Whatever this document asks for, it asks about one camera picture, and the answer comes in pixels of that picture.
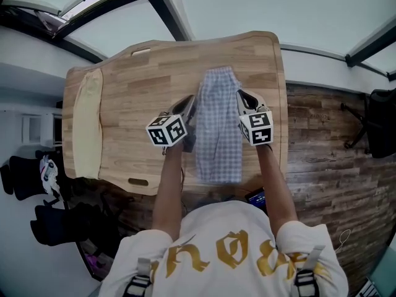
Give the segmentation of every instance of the person's arm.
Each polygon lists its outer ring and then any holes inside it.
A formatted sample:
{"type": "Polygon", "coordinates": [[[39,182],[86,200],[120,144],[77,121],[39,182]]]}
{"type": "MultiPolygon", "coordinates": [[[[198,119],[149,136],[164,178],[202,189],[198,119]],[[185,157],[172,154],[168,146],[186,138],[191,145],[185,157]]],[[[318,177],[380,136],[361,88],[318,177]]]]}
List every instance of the person's arm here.
{"type": "Polygon", "coordinates": [[[286,185],[278,161],[269,146],[256,147],[259,157],[265,203],[270,219],[272,233],[277,237],[282,225],[288,221],[298,220],[293,198],[286,185]]]}
{"type": "Polygon", "coordinates": [[[153,230],[179,238],[181,226],[181,154],[183,142],[168,148],[153,210],[153,230]]]}

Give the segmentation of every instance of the checkered fabric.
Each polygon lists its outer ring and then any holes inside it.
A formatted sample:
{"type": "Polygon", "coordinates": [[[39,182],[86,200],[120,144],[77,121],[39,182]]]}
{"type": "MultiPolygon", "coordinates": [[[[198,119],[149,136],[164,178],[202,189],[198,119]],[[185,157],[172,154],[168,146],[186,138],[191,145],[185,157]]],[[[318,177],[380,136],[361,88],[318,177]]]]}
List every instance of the checkered fabric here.
{"type": "Polygon", "coordinates": [[[198,93],[197,177],[205,183],[240,183],[242,135],[236,91],[241,83],[231,67],[208,70],[198,93]]]}

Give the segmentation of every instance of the wooden floor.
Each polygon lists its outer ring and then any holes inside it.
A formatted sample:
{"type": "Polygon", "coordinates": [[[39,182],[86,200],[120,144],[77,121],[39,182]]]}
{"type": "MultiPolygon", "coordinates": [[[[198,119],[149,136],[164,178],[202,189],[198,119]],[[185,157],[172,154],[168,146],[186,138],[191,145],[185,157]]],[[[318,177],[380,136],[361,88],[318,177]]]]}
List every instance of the wooden floor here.
{"type": "MultiPolygon", "coordinates": [[[[348,241],[337,253],[346,272],[353,295],[361,288],[377,258],[390,238],[396,223],[396,155],[373,159],[364,154],[368,146],[364,138],[354,149],[343,144],[359,131],[358,120],[340,111],[341,102],[363,112],[358,95],[318,87],[288,85],[289,152],[286,180],[295,200],[299,219],[309,226],[325,223],[334,248],[338,237],[350,229],[348,241]]],[[[116,202],[134,196],[121,215],[121,220],[138,228],[150,228],[154,197],[126,194],[107,183],[89,183],[71,206],[82,201],[100,203],[98,194],[108,190],[109,203],[114,211],[116,202]]],[[[241,196],[244,190],[260,187],[254,178],[242,188],[213,191],[211,196],[222,199],[241,196]]],[[[183,191],[185,210],[190,210],[207,196],[196,191],[183,191]]],[[[82,243],[83,250],[93,253],[91,243],[82,243]]],[[[104,277],[111,267],[111,259],[102,254],[106,265],[95,273],[104,277]]]]}

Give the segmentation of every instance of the wooden table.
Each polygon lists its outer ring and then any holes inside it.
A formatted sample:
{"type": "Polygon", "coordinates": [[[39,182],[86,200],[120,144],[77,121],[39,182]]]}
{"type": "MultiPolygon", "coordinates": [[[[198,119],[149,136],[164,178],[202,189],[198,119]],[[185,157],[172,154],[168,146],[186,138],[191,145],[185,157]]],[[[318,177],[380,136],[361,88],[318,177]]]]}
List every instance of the wooden table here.
{"type": "MultiPolygon", "coordinates": [[[[207,41],[148,41],[89,67],[75,67],[66,78],[62,111],[62,146],[66,174],[75,178],[72,153],[73,107],[87,72],[100,68],[103,91],[100,121],[103,148],[99,178],[127,192],[155,195],[164,156],[145,126],[186,95],[196,94],[207,69],[231,66],[243,88],[261,95],[272,110],[273,151],[285,173],[288,114],[285,77],[278,38],[249,32],[207,41]],[[146,180],[148,186],[135,184],[146,180]]],[[[183,153],[184,186],[206,191],[195,176],[194,154],[183,153]]],[[[243,140],[243,182],[259,174],[256,150],[243,140]]]]}

